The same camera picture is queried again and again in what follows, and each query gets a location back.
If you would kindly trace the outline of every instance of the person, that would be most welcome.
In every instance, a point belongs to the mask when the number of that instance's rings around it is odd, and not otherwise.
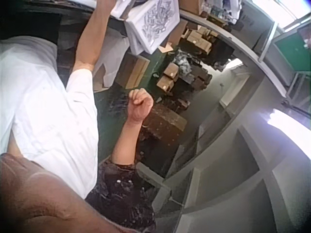
[[[137,232],[84,200],[96,184],[98,166],[92,70],[115,4],[97,0],[66,88],[56,72],[55,38],[23,32],[0,43],[0,208],[18,232]],[[142,121],[152,105],[144,89],[130,92],[128,118],[111,155],[116,167],[133,164]],[[138,228],[152,231],[151,206],[140,209],[151,217]]]

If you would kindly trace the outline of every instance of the wrist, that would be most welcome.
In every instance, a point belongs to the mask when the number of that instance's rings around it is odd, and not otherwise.
[[[131,127],[141,127],[142,126],[142,121],[136,121],[133,119],[128,118],[125,122],[126,125],[131,126]]]

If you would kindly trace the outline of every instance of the cardboard box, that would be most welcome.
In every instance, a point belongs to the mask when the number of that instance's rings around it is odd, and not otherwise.
[[[185,33],[181,35],[181,38],[187,39],[190,33],[191,33],[191,30],[187,29]]]
[[[178,0],[179,8],[193,13],[197,16],[202,13],[202,3],[204,0]]]
[[[121,62],[115,81],[125,89],[138,87],[149,62],[142,56],[135,56],[127,52]]]
[[[177,74],[178,74],[178,69],[179,69],[179,66],[178,66],[178,65],[176,65],[176,64],[174,64],[174,63],[170,63],[170,64],[166,67],[166,69],[165,69],[165,71],[164,71],[164,74],[165,74],[166,76],[168,76],[169,78],[174,79],[174,78],[177,76]]]
[[[204,50],[207,54],[211,51],[212,47],[212,44],[203,38],[199,39],[195,45],[200,49]]]
[[[168,146],[178,143],[186,124],[187,121],[179,114],[159,103],[153,106],[143,122],[149,133]]]
[[[218,33],[214,32],[214,31],[210,31],[209,34],[212,35],[212,36],[214,36],[214,37],[218,37]]]
[[[210,33],[210,30],[205,27],[200,27],[197,32],[202,36],[207,36]]]
[[[190,30],[198,30],[198,24],[189,22],[187,28]]]
[[[162,78],[156,84],[160,87],[163,91],[169,92],[174,86],[174,80],[170,79],[169,77],[163,75]]]
[[[180,38],[186,29],[187,23],[187,21],[181,19],[178,25],[170,33],[168,42],[170,42],[173,46],[177,46],[179,44]]]
[[[202,39],[202,35],[197,31],[192,31],[187,38],[187,40],[193,44],[197,44],[200,39]]]

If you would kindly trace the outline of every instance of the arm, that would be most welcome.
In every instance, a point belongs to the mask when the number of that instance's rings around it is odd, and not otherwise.
[[[116,0],[97,0],[96,8],[79,39],[72,72],[79,69],[92,71],[100,56],[108,19]]]
[[[153,103],[152,97],[143,88],[130,92],[127,120],[111,156],[114,164],[131,165],[134,163],[138,134]]]

